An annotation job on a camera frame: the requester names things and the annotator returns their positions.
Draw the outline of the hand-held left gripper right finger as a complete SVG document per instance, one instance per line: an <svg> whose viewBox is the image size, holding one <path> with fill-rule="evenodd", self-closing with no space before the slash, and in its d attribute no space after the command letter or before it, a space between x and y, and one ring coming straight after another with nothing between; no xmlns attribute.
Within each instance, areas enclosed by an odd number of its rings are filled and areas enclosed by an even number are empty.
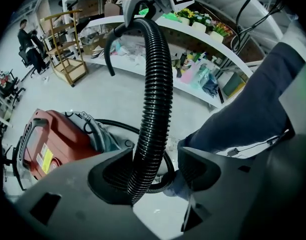
<svg viewBox="0 0 306 240"><path fill-rule="evenodd" d="M266 156L240 159L182 147L178 162L189 190L183 238L245 240L246 220L260 189Z"/></svg>

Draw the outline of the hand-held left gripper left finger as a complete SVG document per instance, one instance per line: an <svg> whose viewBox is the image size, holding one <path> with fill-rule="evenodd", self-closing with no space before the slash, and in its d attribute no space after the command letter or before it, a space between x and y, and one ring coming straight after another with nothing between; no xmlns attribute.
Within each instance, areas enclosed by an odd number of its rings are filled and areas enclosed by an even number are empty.
<svg viewBox="0 0 306 240"><path fill-rule="evenodd" d="M61 165L15 208L48 240L153 240L127 193L132 155L127 148Z"/></svg>

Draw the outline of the red teal vacuum cleaner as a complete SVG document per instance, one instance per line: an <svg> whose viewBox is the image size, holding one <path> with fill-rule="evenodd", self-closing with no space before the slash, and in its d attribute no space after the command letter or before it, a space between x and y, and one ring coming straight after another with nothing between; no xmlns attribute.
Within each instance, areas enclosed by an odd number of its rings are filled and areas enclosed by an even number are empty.
<svg viewBox="0 0 306 240"><path fill-rule="evenodd" d="M17 145L17 168L40 180L57 167L121 149L121 141L85 112L36 109Z"/></svg>

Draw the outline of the green plastic bag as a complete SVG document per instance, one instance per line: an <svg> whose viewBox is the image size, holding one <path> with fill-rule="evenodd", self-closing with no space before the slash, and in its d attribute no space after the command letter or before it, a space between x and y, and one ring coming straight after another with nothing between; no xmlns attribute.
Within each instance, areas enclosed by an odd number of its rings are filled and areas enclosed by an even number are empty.
<svg viewBox="0 0 306 240"><path fill-rule="evenodd" d="M141 16L145 16L147 15L149 12L149 8L145 8L145 9L142 9L139 11L139 15ZM168 19L168 20L171 20L171 21L176 21L176 22L180 22L181 23L181 20L174 14L174 13L167 13L167 14L162 14L162 16L160 16L160 18L164 18L164 19Z"/></svg>

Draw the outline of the sunflower pot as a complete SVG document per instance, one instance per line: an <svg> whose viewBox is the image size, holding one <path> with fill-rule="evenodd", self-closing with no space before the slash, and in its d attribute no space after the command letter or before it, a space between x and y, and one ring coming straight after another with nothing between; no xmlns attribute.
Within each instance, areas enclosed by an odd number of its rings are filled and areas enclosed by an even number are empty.
<svg viewBox="0 0 306 240"><path fill-rule="evenodd" d="M175 15L181 23L187 26L192 23L193 18L195 16L194 12L189 10L188 8L184 8L181 11L176 12Z"/></svg>

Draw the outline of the cardboard box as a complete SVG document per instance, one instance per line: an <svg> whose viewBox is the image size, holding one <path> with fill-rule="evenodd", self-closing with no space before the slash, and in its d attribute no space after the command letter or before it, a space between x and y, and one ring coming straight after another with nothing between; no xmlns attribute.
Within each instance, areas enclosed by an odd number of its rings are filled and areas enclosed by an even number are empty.
<svg viewBox="0 0 306 240"><path fill-rule="evenodd" d="M96 15L104 17L104 5L102 0L78 0L73 8L75 10L82 10L76 13L77 19Z"/></svg>

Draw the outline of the pale flower pot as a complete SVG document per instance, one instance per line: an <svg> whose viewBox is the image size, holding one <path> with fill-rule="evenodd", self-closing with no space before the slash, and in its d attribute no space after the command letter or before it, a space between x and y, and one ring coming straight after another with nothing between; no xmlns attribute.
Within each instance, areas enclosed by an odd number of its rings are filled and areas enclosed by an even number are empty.
<svg viewBox="0 0 306 240"><path fill-rule="evenodd" d="M207 13L201 13L198 11L193 12L193 16L191 18L192 25L191 27L195 30L198 30L202 33L205 33L207 27L211 26L212 18Z"/></svg>

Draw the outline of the person's navy trousers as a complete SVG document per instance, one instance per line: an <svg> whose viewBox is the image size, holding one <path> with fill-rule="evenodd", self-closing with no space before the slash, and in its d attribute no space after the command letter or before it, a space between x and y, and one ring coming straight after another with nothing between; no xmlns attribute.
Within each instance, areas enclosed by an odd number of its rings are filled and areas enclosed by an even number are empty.
<svg viewBox="0 0 306 240"><path fill-rule="evenodd" d="M180 140L187 147L216 154L281 136L291 127L279 97L306 63L306 44L281 41L249 78L243 91L195 132Z"/></svg>

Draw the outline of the pink plastic bag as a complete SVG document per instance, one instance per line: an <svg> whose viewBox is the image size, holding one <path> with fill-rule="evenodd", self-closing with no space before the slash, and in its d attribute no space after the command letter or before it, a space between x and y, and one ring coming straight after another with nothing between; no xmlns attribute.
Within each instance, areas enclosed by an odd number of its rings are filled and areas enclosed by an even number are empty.
<svg viewBox="0 0 306 240"><path fill-rule="evenodd" d="M189 63L182 70L182 76L180 77L180 81L185 84L189 84L193 80L197 71L199 70L199 67L199 60L197 60L196 62L190 60Z"/></svg>

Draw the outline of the red orange flower pot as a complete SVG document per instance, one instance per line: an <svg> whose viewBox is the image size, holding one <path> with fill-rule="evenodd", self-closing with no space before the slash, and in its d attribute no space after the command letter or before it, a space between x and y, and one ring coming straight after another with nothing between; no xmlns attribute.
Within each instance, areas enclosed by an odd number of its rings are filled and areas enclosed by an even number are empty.
<svg viewBox="0 0 306 240"><path fill-rule="evenodd" d="M210 37L220 43L223 42L224 37L228 37L233 31L224 23L220 21L211 21Z"/></svg>

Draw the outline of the blue cloth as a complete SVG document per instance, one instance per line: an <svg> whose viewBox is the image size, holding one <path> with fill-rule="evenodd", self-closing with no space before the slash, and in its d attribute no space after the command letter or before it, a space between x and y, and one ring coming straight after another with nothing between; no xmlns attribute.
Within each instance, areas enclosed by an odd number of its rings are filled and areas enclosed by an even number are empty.
<svg viewBox="0 0 306 240"><path fill-rule="evenodd" d="M217 79L209 74L208 80L202 85L202 89L205 93L209 94L212 97L215 97L218 94L218 82Z"/></svg>

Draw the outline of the teal plastic bag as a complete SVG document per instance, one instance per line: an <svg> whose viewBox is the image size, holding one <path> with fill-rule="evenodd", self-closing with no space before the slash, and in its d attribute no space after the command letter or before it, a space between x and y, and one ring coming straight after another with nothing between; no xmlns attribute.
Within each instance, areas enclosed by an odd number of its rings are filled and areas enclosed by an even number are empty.
<svg viewBox="0 0 306 240"><path fill-rule="evenodd" d="M191 81L191 86L195 89L201 89L209 80L210 70L207 67L200 68Z"/></svg>

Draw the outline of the wooden chair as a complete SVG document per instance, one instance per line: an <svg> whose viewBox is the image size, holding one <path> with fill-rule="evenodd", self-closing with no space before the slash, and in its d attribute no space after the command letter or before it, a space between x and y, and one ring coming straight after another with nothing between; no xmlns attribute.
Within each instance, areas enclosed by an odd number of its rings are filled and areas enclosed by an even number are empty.
<svg viewBox="0 0 306 240"><path fill-rule="evenodd" d="M52 70L71 87L88 73L77 33L76 15L80 12L82 9L75 9L40 20L41 24L48 23L50 26L50 30L43 36L43 42Z"/></svg>

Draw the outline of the black office chair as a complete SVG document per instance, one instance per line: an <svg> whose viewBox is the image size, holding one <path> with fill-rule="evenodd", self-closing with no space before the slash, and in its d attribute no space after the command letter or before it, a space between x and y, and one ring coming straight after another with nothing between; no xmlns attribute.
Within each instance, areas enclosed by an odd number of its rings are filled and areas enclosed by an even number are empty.
<svg viewBox="0 0 306 240"><path fill-rule="evenodd" d="M26 91L24 87L19 87L20 80L15 77L11 71L0 70L0 96L6 101L11 99L11 107L15 108L16 102L20 101L19 95L21 92Z"/></svg>

